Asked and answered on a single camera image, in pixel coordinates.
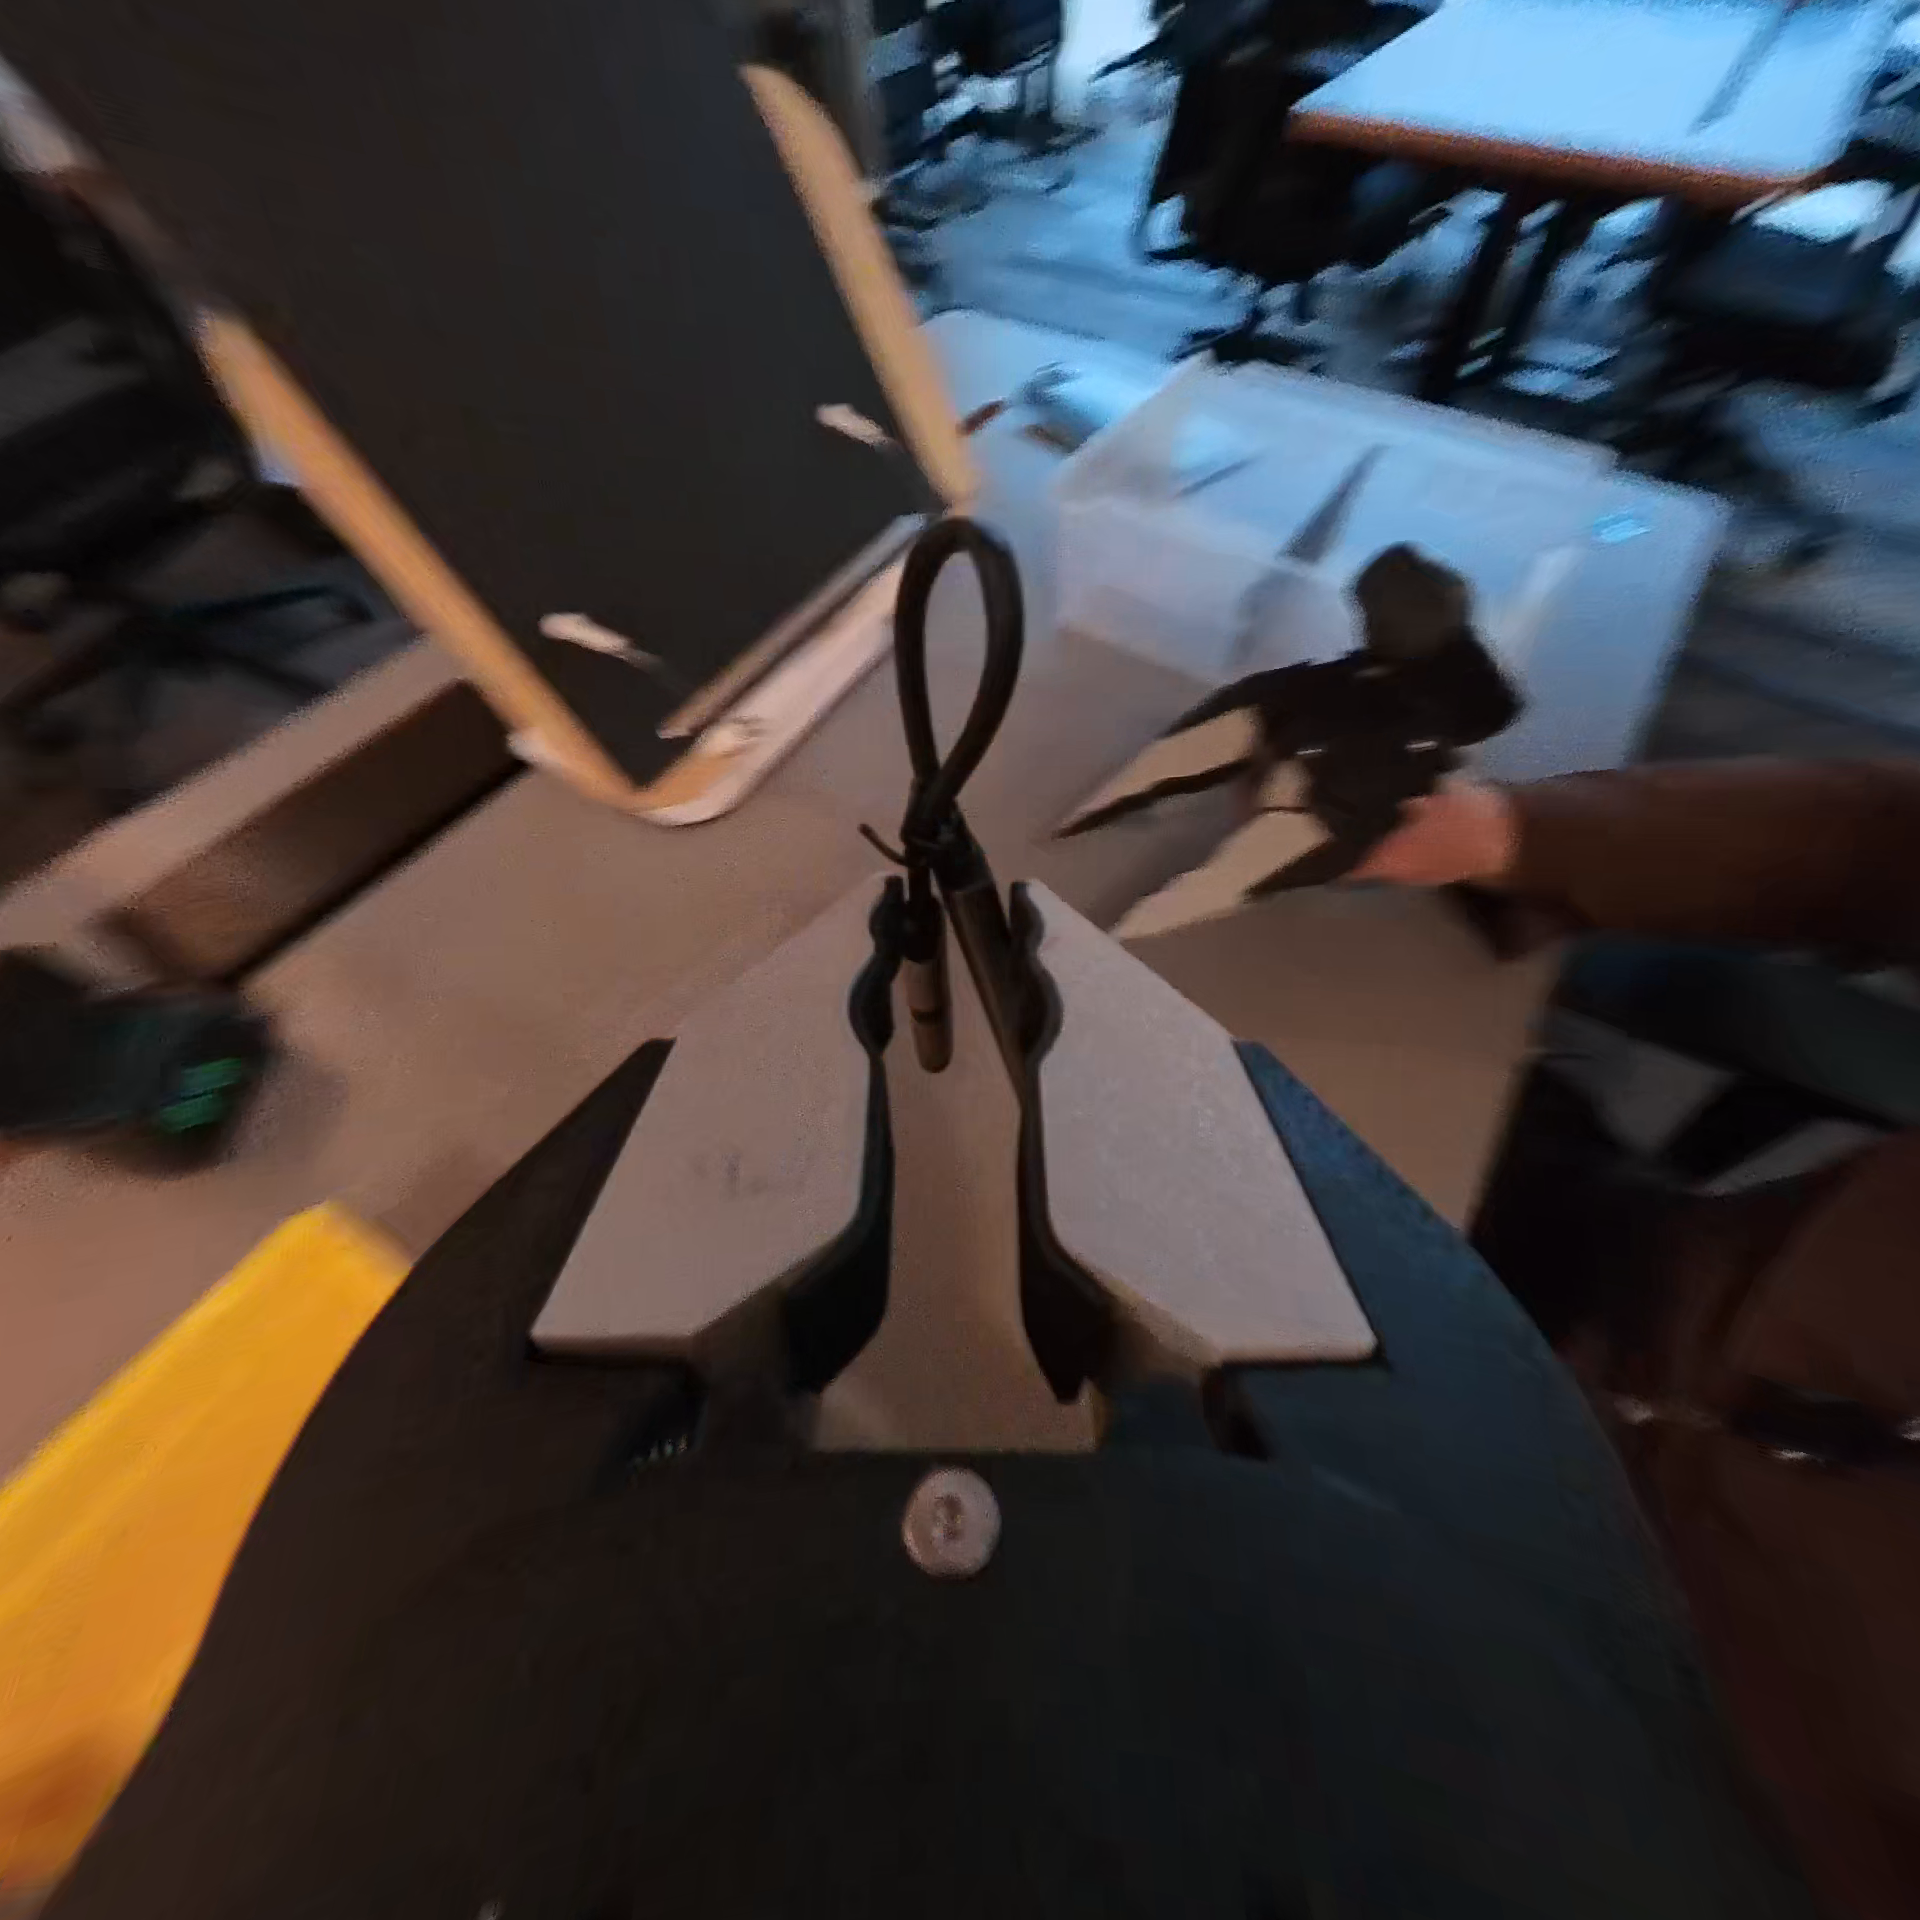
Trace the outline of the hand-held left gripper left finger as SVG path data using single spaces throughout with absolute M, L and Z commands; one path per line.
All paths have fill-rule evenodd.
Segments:
M 540 1357 L 820 1396 L 890 1297 L 901 877 L 871 877 L 666 1044 L 530 1327 Z

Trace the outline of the person's lap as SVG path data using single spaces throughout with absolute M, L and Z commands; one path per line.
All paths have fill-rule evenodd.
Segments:
M 1617 1439 L 1743 1766 L 1831 1916 L 1917 1916 L 1915 1134 L 1698 1191 L 1548 1015 L 1474 1244 Z

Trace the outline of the black office chair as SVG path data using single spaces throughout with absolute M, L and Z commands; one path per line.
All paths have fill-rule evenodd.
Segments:
M 108 682 L 124 737 L 159 686 L 230 674 L 306 703 L 329 694 L 270 631 L 297 610 L 324 632 L 366 625 L 382 604 L 362 583 L 297 573 L 201 598 L 158 598 L 149 581 L 233 514 L 339 561 L 345 543 L 270 471 L 219 396 L 188 324 L 124 239 L 58 183 L 4 165 L 2 183 L 2 588 L 4 624 L 52 632 L 100 621 L 36 681 L 4 693 L 4 740 L 59 751 L 81 728 L 59 706 Z

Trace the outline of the person's right forearm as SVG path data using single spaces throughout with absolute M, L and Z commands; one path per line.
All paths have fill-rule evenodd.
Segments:
M 1565 928 L 1915 969 L 1911 759 L 1658 760 L 1507 789 L 1498 886 Z

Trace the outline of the yellow box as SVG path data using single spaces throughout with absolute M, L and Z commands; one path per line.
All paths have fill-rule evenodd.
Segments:
M 129 1785 L 281 1461 L 410 1269 L 345 1206 L 291 1216 L 4 1481 L 4 1909 Z

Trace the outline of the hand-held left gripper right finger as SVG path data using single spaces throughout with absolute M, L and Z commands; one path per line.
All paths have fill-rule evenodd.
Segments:
M 1057 1401 L 1378 1353 L 1229 1031 L 1067 900 L 1009 904 L 1020 1308 Z

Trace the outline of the black charger with green lights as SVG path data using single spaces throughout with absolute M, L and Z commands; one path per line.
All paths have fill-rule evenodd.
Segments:
M 2 954 L 4 1154 L 70 1146 L 186 1174 L 225 1156 L 277 1058 L 271 1022 L 205 986 L 109 986 Z

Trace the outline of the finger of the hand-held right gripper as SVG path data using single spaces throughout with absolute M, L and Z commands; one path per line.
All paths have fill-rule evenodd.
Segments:
M 1335 853 L 1335 836 L 1307 812 L 1257 808 L 1195 869 L 1132 903 L 1114 922 L 1114 940 L 1139 944 L 1222 920 L 1260 898 L 1311 885 Z
M 1287 757 L 1254 706 L 1235 706 L 1187 717 L 1150 737 L 1132 759 L 1106 774 L 1052 826 L 1052 836 L 1100 831 L 1166 800 L 1250 784 L 1265 791 Z

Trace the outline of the wooden-edged table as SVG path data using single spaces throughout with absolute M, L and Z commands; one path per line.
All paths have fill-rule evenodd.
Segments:
M 1705 209 L 1821 185 L 1914 5 L 1458 2 L 1306 93 L 1291 143 L 1500 193 L 1415 393 L 1447 402 L 1537 207 Z

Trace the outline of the person's right hand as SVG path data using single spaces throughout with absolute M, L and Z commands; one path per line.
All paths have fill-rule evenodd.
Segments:
M 1407 889 L 1500 889 L 1518 857 L 1514 796 L 1500 784 L 1447 781 L 1407 800 L 1397 826 L 1351 872 Z

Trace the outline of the clear plastic bin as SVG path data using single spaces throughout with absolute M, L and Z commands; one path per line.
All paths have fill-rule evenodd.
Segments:
M 1357 576 L 1407 543 L 1473 591 L 1522 714 L 1491 776 L 1639 748 L 1727 510 L 1598 445 L 1281 367 L 1190 358 L 1052 482 L 1062 629 L 1211 687 L 1361 644 Z

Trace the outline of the black board with wooden rim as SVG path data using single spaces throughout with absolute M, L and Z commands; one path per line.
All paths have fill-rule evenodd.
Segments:
M 155 228 L 245 426 L 588 798 L 729 816 L 977 498 L 846 140 L 713 5 L 4 5 L 4 64 Z

